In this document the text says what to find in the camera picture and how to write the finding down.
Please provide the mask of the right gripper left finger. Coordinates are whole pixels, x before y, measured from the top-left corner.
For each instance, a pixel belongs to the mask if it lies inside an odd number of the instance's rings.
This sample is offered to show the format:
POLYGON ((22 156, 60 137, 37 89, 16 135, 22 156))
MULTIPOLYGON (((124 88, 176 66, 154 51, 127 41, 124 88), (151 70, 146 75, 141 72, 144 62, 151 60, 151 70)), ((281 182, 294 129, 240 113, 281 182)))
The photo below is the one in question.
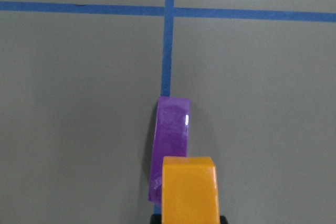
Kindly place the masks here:
POLYGON ((152 214, 150 218, 150 224, 161 224, 162 215, 161 214, 152 214))

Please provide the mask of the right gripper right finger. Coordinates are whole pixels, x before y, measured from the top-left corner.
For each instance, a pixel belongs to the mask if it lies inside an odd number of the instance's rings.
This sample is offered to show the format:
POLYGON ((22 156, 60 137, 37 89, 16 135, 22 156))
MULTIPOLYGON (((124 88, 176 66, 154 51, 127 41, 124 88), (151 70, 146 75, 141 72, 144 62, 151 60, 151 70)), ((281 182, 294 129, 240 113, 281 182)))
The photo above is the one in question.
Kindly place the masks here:
POLYGON ((227 219, 224 215, 220 215, 220 222, 221 224, 227 224, 227 219))

